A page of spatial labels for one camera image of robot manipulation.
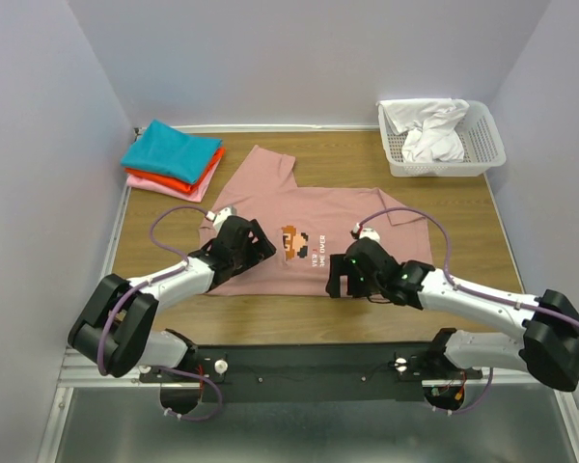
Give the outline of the dusty pink t-shirt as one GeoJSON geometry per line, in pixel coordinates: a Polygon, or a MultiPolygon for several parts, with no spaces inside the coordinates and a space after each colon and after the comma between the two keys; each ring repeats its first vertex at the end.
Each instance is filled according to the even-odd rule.
{"type": "Polygon", "coordinates": [[[330,257],[346,251],[351,229],[367,216],[397,261],[432,261],[425,218],[378,188],[300,187],[294,163],[292,156],[253,147],[221,190],[213,209],[232,206],[257,220],[276,253],[213,295],[325,295],[330,257]]]}

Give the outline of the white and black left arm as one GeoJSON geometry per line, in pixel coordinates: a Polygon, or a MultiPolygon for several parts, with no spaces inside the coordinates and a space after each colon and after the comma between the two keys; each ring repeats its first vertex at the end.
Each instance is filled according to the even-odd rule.
{"type": "Polygon", "coordinates": [[[276,254],[255,219],[231,215],[215,228],[215,237],[173,266],[144,277],[103,277],[71,327],[68,345],[116,378],[138,367],[177,367],[192,347],[168,330],[155,332],[156,316],[276,254]]]}

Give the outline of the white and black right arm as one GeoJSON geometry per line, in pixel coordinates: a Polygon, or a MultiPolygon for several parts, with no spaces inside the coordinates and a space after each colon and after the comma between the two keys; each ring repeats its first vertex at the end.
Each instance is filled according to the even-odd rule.
{"type": "Polygon", "coordinates": [[[433,341],[438,365],[519,370],[554,390],[576,390],[579,313],[559,291],[515,294],[456,280],[431,264],[398,262],[366,237],[329,263],[326,292],[332,298],[346,284],[353,298],[379,295],[387,303],[453,313],[491,327],[486,334],[442,331],[433,341]]]}

